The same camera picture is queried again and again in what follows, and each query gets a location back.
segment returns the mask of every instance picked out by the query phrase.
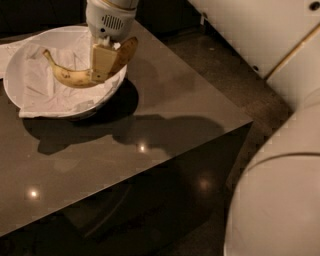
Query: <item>white bowl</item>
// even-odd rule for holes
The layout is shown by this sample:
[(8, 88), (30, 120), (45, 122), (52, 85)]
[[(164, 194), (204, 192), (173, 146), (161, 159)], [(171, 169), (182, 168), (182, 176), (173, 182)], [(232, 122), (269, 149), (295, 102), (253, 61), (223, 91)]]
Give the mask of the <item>white bowl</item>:
[[(28, 45), (37, 44), (47, 48), (52, 47), (57, 49), (64, 49), (68, 47), (68, 45), (72, 45), (77, 39), (83, 36), (84, 33), (88, 33), (88, 27), (68, 26), (52, 29), (35, 36), (32, 40), (27, 42), (25, 45), (21, 46), (21, 48), (16, 51), (16, 53), (12, 56), (7, 66), (3, 82), (8, 97), (18, 108), (21, 108), (22, 106), (23, 92), (25, 88), (25, 83), (22, 74), (23, 67), (25, 66), (23, 65), (23, 61), (25, 61), (24, 52)], [(97, 108), (101, 107), (117, 91), (117, 89), (120, 87), (125, 78), (126, 71), (127, 66), (125, 66), (122, 70), (118, 72), (118, 74), (115, 75), (119, 76), (117, 84), (112, 86), (110, 90), (107, 91), (107, 93), (104, 93), (103, 95), (98, 95), (98, 97), (100, 98), (98, 98), (96, 105), (90, 106), (87, 109), (81, 109), (81, 112), (66, 112), (63, 115), (60, 115), (58, 118), (81, 117), (88, 115), (88, 113), (94, 113)], [(92, 90), (98, 90), (98, 87), (91, 87), (78, 90), (88, 90), (88, 93), (95, 93), (95, 91)]]

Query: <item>white napkin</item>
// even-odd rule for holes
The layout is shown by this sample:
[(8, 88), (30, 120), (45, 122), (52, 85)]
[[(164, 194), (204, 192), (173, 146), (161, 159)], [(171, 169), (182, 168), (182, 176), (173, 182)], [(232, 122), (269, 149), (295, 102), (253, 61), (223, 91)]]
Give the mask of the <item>white napkin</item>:
[[(84, 34), (74, 45), (65, 49), (45, 47), (61, 66), (71, 69), (89, 67), (90, 34)], [(29, 44), (25, 51), (24, 94), (19, 112), (21, 118), (63, 117), (81, 113), (97, 105), (119, 82), (119, 74), (104, 84), (92, 88), (75, 89), (59, 83), (53, 76), (47, 59), (42, 55), (44, 46)]]

